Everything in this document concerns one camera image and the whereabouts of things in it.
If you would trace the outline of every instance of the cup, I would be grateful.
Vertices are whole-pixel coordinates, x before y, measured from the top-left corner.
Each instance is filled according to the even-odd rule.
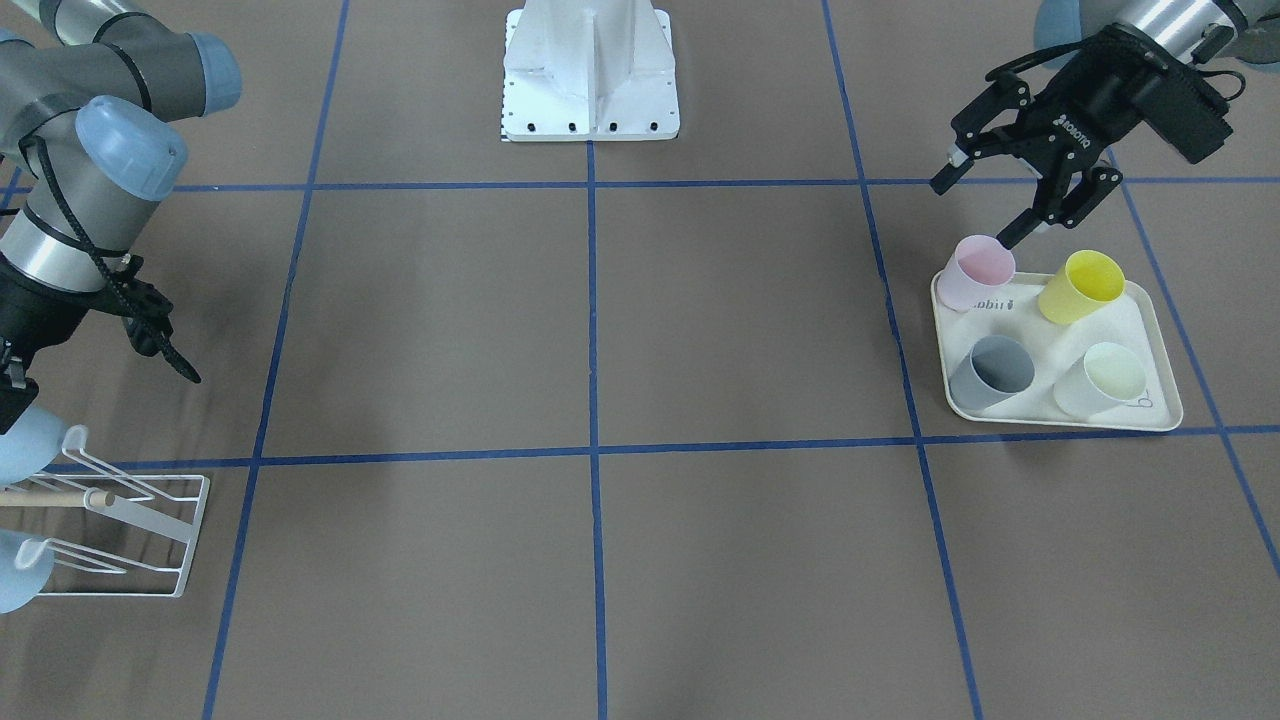
[[[992,334],[974,343],[951,373],[951,400],[965,410],[982,410],[1023,392],[1036,379],[1036,364],[1020,342]]]
[[[998,240],[972,234],[956,245],[938,275],[938,301],[965,313],[1009,284],[1015,270],[1014,254]]]
[[[26,480],[63,451],[67,423],[35,405],[0,436],[0,486]]]
[[[1087,350],[1056,383],[1053,401],[1074,418],[1088,418],[1142,397],[1147,372],[1128,347],[1100,342]]]
[[[1071,324],[1124,295],[1124,270],[1097,250],[1080,250],[1039,293],[1039,309],[1060,325]]]
[[[0,529],[0,614],[36,597],[54,573],[50,539]]]

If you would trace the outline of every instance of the tray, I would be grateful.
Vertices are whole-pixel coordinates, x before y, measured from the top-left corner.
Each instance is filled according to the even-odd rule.
[[[1046,320],[1036,304],[1036,297],[1052,275],[1016,273],[1000,293],[968,313],[956,313],[938,302],[938,275],[929,283],[929,295],[933,299],[933,324],[938,333],[947,405],[956,415],[978,423],[1146,432],[1169,432],[1183,423],[1183,400],[1169,365],[1156,309],[1140,286],[1126,281],[1124,295],[1115,302],[1070,325],[1059,325]],[[963,410],[951,398],[948,378],[973,343],[988,334],[1006,334],[1021,342],[1036,363],[1036,380],[1027,391],[1004,402],[983,410]],[[1053,383],[1089,346],[1105,341],[1117,342],[1138,354],[1147,370],[1147,392],[1133,402],[1087,420],[1073,418],[1053,402]]]

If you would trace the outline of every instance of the yellow cup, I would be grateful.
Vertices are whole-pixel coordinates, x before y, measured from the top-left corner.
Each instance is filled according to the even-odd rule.
[[[1116,261],[1097,250],[1080,250],[1039,295],[1041,313],[1050,320],[1066,325],[1106,306],[1124,295],[1124,270]]]

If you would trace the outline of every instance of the robotiq logo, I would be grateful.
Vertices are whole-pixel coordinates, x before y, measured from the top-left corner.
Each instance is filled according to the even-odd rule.
[[[1089,136],[1084,135],[1084,131],[1075,127],[1075,123],[1073,123],[1071,120],[1066,119],[1066,113],[1062,113],[1061,115],[1059,115],[1056,120],[1053,120],[1053,127],[1061,127],[1062,129],[1065,129],[1068,133],[1071,135],[1071,137],[1075,138],[1076,142],[1080,143],[1080,147],[1085,150],[1088,150],[1089,146],[1093,145],[1093,141],[1089,140]]]

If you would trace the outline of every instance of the pink cup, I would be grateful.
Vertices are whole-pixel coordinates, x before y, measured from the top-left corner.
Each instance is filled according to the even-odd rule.
[[[972,234],[960,241],[938,277],[938,300],[966,313],[1009,284],[1016,269],[1014,254],[998,240]]]

